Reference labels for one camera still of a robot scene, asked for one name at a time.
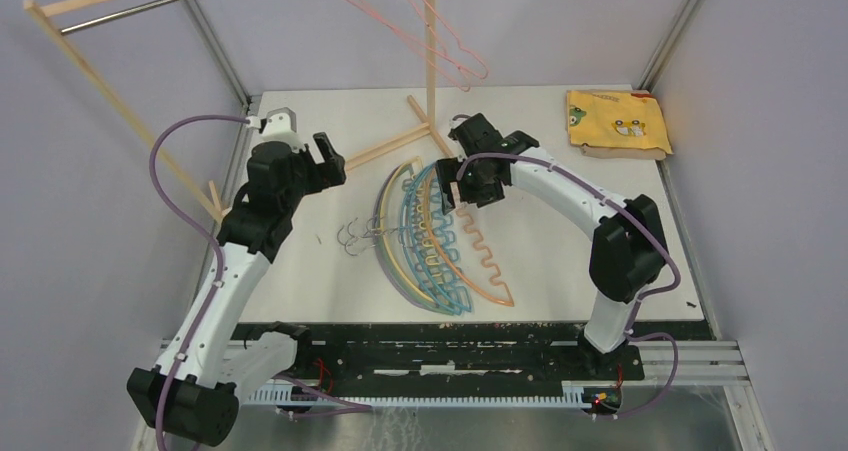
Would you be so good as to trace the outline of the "orange wavy plastic hanger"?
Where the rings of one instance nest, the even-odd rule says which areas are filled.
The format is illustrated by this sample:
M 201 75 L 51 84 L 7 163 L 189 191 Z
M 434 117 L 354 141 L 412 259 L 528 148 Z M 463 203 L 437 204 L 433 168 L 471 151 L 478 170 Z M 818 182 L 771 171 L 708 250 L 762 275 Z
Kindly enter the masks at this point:
M 511 290 L 471 212 L 466 207 L 451 214 L 442 212 L 433 164 L 423 168 L 417 179 L 414 211 L 418 217 L 412 225 L 415 252 L 439 302 L 460 314 L 472 310 L 474 297 L 513 307 Z

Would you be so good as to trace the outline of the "pink wire hanger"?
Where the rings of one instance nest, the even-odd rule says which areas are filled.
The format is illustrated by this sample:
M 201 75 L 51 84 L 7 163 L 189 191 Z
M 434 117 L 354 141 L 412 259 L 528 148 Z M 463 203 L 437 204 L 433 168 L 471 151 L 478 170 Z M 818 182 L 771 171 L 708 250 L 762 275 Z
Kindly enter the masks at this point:
M 401 0 L 423 27 L 415 33 L 370 0 L 342 0 L 394 35 L 420 57 L 428 71 L 451 86 L 468 92 L 490 75 L 483 57 L 466 46 L 459 32 L 437 10 L 436 0 Z

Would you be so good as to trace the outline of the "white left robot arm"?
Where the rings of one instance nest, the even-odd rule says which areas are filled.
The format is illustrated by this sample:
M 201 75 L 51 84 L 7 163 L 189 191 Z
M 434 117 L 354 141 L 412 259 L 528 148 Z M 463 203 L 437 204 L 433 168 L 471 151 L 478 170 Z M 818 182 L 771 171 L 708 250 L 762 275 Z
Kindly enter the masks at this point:
M 266 140 L 248 159 L 247 181 L 237 191 L 218 235 L 215 262 L 179 331 L 149 369 L 136 368 L 127 391 L 156 446 L 171 436 L 196 448 L 221 444 L 240 407 L 267 381 L 285 371 L 293 378 L 313 368 L 308 330 L 276 322 L 254 345 L 232 359 L 224 355 L 247 301 L 293 229 L 302 199 L 346 181 L 345 159 L 324 133 L 313 136 L 323 158 L 291 136 Z

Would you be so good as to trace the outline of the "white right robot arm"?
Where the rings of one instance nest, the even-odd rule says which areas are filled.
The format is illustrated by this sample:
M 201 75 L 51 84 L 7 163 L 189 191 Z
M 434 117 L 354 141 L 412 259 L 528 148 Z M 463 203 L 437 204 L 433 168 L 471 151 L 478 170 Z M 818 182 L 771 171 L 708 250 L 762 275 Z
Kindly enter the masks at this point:
M 616 351 L 632 327 L 640 292 L 671 261 L 655 201 L 601 189 L 558 163 L 535 138 L 523 131 L 502 135 L 481 113 L 455 116 L 448 136 L 464 155 L 435 165 L 443 213 L 461 203 L 494 204 L 504 199 L 506 188 L 515 187 L 540 199 L 589 239 L 588 270 L 598 295 L 582 331 L 577 363 L 591 379 L 606 377 L 617 367 Z

